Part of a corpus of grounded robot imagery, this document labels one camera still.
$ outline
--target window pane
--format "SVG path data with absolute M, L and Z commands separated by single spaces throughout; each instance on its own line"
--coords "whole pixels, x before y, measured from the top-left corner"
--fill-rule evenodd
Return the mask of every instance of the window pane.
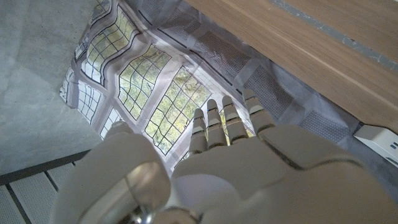
M 96 8 L 103 8 L 103 6 L 107 6 L 109 9 L 109 0 L 102 1 L 102 3 L 99 3 L 96 6 Z M 126 33 L 127 25 L 130 27 L 128 34 Z M 101 75 L 101 66 L 103 62 L 105 59 L 114 55 L 118 50 L 127 46 L 130 41 L 131 34 L 135 30 L 137 30 L 137 27 L 126 17 L 122 12 L 122 9 L 118 7 L 118 17 L 116 22 L 102 30 L 96 37 L 94 37 L 88 47 L 87 61 L 85 60 L 81 65 L 81 67 L 84 68 L 82 71 L 85 75 L 92 80 L 101 83 L 103 79 Z
M 120 91 L 126 90 L 133 103 L 137 105 L 132 111 L 125 105 L 126 109 L 135 120 L 141 115 L 141 110 L 145 107 L 150 94 L 152 94 L 156 79 L 163 69 L 163 67 L 155 67 L 153 63 L 146 58 L 154 54 L 160 55 L 165 53 L 151 45 L 143 56 L 132 60 L 119 77 Z M 166 100 L 163 102 L 160 109 L 164 110 L 164 114 L 166 114 L 170 105 L 170 100 L 169 102 Z
M 189 121 L 193 118 L 196 108 L 202 107 L 196 105 L 191 98 L 184 92 L 192 92 L 192 86 L 202 87 L 185 67 L 181 67 L 171 82 L 166 94 L 157 105 L 157 109 L 151 116 L 146 133 L 153 138 L 155 146 L 157 146 L 165 155 L 170 151 L 173 144 L 177 142 L 181 134 L 187 127 Z M 198 92 L 202 98 L 206 100 L 210 96 L 210 92 L 205 88 L 201 88 Z M 158 131 L 154 135 L 154 126 Z

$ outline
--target power strip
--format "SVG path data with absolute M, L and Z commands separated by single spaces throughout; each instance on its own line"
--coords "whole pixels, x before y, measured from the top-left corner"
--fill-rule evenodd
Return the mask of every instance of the power strip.
M 386 128 L 364 125 L 354 137 L 398 167 L 398 135 Z

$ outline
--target white device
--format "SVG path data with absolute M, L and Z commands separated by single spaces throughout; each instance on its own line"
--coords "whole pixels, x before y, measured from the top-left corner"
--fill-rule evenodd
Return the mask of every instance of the white device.
M 364 125 L 354 137 L 398 167 L 398 135 L 387 128 Z
M 244 92 L 256 136 L 230 97 L 196 110 L 189 158 L 171 177 L 152 144 L 119 121 L 60 188 L 52 223 L 397 223 L 398 208 L 357 158 L 277 126 Z

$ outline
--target wooden surface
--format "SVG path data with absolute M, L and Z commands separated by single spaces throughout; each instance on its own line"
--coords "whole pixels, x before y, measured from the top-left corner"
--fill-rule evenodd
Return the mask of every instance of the wooden surface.
M 284 0 L 320 22 L 398 62 L 398 2 Z
M 398 133 L 398 73 L 266 0 L 186 0 L 364 123 Z

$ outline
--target white mesh fabric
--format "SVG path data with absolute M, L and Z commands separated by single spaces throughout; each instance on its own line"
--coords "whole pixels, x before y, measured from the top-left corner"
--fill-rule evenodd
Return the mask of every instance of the white mesh fabric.
M 253 90 L 263 107 L 276 119 L 282 116 L 293 100 L 262 66 L 254 71 L 244 87 Z
M 0 186 L 0 223 L 25 223 L 6 186 Z
M 74 168 L 73 164 L 66 164 L 54 169 L 50 169 L 47 172 L 51 176 L 51 178 L 54 180 L 55 185 L 60 188 L 63 181 L 67 178 L 67 175 L 69 172 Z
M 47 176 L 39 173 L 10 185 L 32 223 L 48 224 L 57 192 Z
M 162 27 L 168 29 L 167 33 L 172 37 L 185 42 L 189 35 L 200 27 L 200 23 L 194 17 L 176 8 Z
M 303 120 L 303 122 L 300 124 L 300 127 L 303 127 L 312 133 L 315 133 L 335 143 L 338 143 L 349 134 L 348 127 L 333 122 L 316 111 L 312 111 Z
M 235 77 L 250 59 L 249 56 L 212 32 L 201 36 L 195 42 L 194 48 L 201 51 L 205 58 L 214 61 L 232 77 Z

